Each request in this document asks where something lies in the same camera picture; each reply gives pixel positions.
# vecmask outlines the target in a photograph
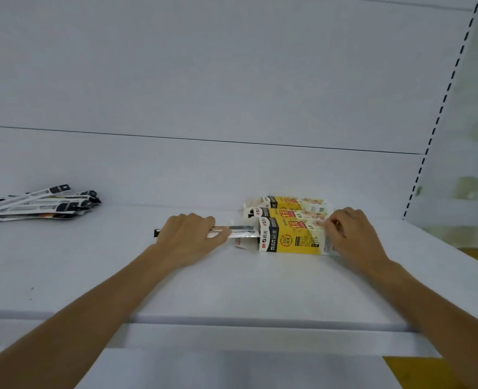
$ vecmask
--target yellow surface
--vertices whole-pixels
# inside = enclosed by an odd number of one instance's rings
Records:
[[[461,249],[478,260],[478,249]],[[423,357],[384,357],[403,389],[463,389],[445,360]]]

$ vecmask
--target white tabletop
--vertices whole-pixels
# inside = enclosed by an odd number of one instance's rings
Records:
[[[114,274],[190,209],[102,205],[70,222],[0,223],[0,318],[43,319]],[[195,210],[230,223],[238,213]],[[389,256],[478,317],[478,261],[400,220],[373,219]],[[166,278],[132,317],[143,323],[407,330],[340,259],[252,253],[231,243]]]

